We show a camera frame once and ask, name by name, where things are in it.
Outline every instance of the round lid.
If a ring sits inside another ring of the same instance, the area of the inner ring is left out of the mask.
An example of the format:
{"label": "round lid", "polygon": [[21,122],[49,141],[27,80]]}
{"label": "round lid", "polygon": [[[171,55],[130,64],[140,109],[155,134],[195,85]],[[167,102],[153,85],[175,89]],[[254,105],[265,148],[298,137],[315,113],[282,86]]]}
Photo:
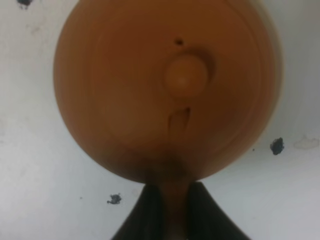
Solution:
{"label": "round lid", "polygon": [[110,171],[203,178],[265,127],[279,90],[272,40],[246,1],[82,0],[57,47],[58,105]]}

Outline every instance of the black speck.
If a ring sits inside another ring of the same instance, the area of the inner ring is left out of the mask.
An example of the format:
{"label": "black speck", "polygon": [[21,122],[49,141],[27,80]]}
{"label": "black speck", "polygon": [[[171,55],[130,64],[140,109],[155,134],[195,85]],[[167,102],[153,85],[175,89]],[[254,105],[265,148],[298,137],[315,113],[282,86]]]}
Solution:
{"label": "black speck", "polygon": [[33,0],[16,0],[22,9],[27,9]]}
{"label": "black speck", "polygon": [[120,204],[122,198],[119,194],[110,195],[111,201],[107,201],[108,204],[118,205]]}
{"label": "black speck", "polygon": [[274,155],[280,154],[285,149],[284,140],[282,137],[274,140],[271,145],[270,149],[272,150]]}

